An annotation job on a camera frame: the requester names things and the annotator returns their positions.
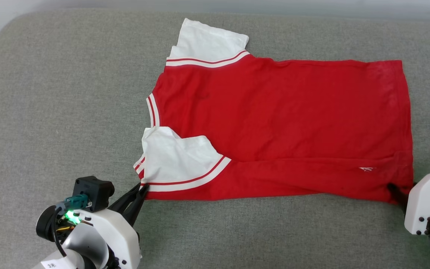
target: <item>connector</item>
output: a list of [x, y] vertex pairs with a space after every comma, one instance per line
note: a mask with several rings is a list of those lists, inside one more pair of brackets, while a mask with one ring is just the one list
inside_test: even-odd
[[61, 208], [59, 215], [64, 215], [69, 210], [77, 210], [91, 206], [89, 197], [85, 194], [79, 194], [72, 197], [67, 197], [64, 201], [60, 201], [56, 204], [56, 209]]

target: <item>white label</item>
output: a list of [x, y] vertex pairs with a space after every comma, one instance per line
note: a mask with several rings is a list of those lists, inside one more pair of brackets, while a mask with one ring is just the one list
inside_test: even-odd
[[46, 269], [77, 269], [72, 262], [65, 258], [60, 259], [52, 259], [41, 262], [44, 268]]

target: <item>green led light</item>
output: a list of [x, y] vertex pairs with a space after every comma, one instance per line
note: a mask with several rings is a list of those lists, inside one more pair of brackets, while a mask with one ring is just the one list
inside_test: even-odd
[[81, 219], [74, 216], [74, 211], [68, 211], [65, 215], [65, 218], [74, 224], [81, 223]]

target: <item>white sleeve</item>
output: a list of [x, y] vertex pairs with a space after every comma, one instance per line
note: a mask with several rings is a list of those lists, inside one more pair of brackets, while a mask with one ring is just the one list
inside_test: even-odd
[[180, 29], [177, 46], [172, 47], [167, 59], [194, 58], [216, 62], [244, 51], [249, 37], [185, 19]]
[[149, 191], [181, 191], [214, 179], [230, 162], [206, 136], [181, 138], [169, 127], [146, 128], [142, 137]]

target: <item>cable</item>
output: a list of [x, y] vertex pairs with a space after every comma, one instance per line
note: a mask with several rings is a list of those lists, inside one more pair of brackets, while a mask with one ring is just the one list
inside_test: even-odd
[[56, 209], [56, 211], [54, 212], [54, 215], [53, 215], [53, 218], [52, 218], [52, 221], [51, 221], [51, 223], [52, 223], [52, 227], [51, 227], [51, 230], [52, 230], [52, 232], [53, 232], [53, 237], [54, 237], [54, 242], [56, 243], [56, 247], [59, 249], [59, 252], [61, 253], [61, 255], [63, 256], [63, 257], [66, 257], [67, 256], [67, 254], [65, 253], [65, 251], [64, 251], [64, 249], [63, 249], [63, 247], [61, 246], [61, 242], [59, 242], [59, 239], [57, 238], [57, 233], [56, 233], [56, 218], [57, 218], [57, 215], [58, 215], [58, 213], [60, 212], [62, 210], [62, 208], [58, 208], [58, 209]]
[[72, 229], [74, 229], [74, 226], [66, 226], [66, 227], [59, 228], [58, 230], [56, 230], [56, 232], [67, 231]]

